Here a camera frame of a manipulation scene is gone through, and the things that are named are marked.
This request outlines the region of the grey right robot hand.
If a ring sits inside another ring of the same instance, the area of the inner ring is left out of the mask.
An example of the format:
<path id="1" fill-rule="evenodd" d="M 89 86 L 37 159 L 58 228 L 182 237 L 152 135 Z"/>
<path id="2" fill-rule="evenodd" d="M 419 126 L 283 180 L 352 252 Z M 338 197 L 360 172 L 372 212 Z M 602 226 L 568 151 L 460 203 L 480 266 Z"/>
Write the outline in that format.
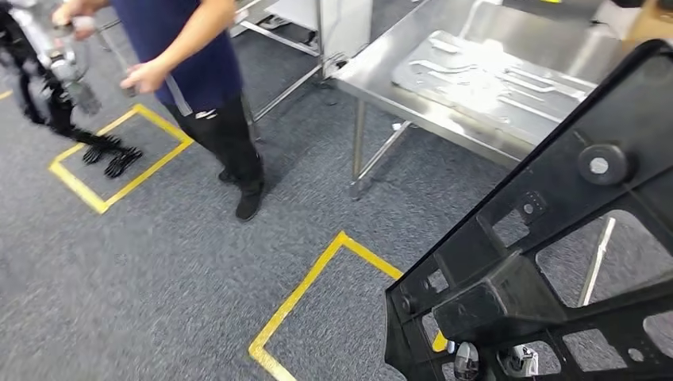
<path id="1" fill-rule="evenodd" d="M 479 376 L 479 352 L 470 342 L 462 342 L 454 361 L 454 376 L 459 381 L 474 381 Z"/>

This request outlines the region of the person's right hand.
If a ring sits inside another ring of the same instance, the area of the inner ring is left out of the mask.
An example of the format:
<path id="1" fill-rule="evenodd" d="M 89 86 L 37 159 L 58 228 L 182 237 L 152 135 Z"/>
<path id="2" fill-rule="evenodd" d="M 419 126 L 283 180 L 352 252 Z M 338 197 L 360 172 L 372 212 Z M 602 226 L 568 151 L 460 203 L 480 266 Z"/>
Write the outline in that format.
<path id="1" fill-rule="evenodd" d="M 87 39 L 97 31 L 93 16 L 108 5 L 107 1 L 71 0 L 64 1 L 52 12 L 52 23 L 58 26 L 71 25 L 75 38 Z"/>

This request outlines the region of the person's left hand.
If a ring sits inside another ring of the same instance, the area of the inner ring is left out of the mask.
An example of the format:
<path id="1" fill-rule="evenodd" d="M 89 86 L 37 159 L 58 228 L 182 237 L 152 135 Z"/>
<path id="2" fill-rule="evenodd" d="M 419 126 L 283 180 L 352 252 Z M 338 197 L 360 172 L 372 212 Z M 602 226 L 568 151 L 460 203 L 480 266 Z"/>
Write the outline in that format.
<path id="1" fill-rule="evenodd" d="M 120 82 L 122 89 L 132 89 L 139 94 L 158 90 L 167 77 L 169 70 L 159 60 L 138 63 L 126 70 L 126 77 Z"/>

